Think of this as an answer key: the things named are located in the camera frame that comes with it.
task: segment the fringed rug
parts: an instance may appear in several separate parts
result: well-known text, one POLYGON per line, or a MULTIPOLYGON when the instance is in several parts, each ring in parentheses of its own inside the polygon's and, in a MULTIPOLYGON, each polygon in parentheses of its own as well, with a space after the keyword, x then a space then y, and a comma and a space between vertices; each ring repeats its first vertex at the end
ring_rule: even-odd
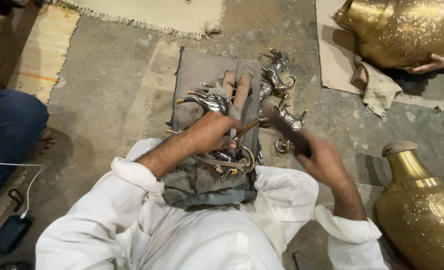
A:
POLYGON ((44 104, 57 83, 80 14, 67 8, 41 8, 8 87, 35 95, 44 104))
POLYGON ((200 40, 220 32, 225 0, 52 0, 74 5, 81 14, 102 21, 158 30, 200 40))

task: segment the bare foot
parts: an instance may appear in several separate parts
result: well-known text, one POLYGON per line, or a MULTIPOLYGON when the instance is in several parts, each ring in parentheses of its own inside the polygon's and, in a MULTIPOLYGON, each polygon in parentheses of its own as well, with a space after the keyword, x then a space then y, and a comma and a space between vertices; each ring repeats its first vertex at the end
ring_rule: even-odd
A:
POLYGON ((27 160, 32 160, 39 155, 45 155, 47 151, 57 142, 55 136, 51 130, 44 130, 40 139, 35 143, 32 153, 28 156, 27 160))

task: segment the white sleeve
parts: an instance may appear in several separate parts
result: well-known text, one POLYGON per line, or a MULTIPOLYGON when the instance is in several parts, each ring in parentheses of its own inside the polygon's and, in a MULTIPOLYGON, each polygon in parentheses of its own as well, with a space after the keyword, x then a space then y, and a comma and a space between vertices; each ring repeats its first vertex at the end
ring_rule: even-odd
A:
POLYGON ((324 205, 317 205, 314 219, 328 232, 328 257, 335 270, 388 270, 377 239, 382 236, 367 220, 334 216, 324 205))
POLYGON ((36 269, 114 268, 114 259, 122 253, 115 235, 134 223, 144 199, 160 195, 164 184, 143 165, 124 158, 116 157, 111 168, 40 236, 36 269))

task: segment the charging cable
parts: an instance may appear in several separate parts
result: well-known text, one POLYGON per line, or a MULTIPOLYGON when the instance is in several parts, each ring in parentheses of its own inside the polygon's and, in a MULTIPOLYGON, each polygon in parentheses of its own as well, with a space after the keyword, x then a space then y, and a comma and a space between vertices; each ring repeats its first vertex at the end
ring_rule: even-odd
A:
POLYGON ((27 209, 25 210, 25 212, 23 212, 23 214, 20 216, 20 219, 24 219, 25 216, 27 215, 28 212, 28 208, 30 207, 30 197, 29 197, 29 192, 30 192, 30 187, 32 187, 32 184, 34 183, 35 179, 37 178, 37 176, 40 174, 40 172, 42 172, 42 165, 39 164, 13 164, 13 163, 1 163, 0 165, 8 165, 8 166, 37 166, 40 167, 39 172, 35 175, 35 177, 32 179, 32 182, 30 182, 30 185, 28 185, 27 188, 27 209))

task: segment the brass vase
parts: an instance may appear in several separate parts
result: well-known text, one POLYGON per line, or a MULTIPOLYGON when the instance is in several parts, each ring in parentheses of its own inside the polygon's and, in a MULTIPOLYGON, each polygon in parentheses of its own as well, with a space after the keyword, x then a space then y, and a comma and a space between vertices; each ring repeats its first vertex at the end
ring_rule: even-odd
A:
POLYGON ((357 36, 361 56, 380 67, 444 57, 444 0, 347 0, 334 19, 357 36))
POLYGON ((375 202, 378 222, 413 267, 444 270, 444 180, 420 162, 417 147, 397 150, 397 142, 390 144, 382 156, 392 182, 375 202))

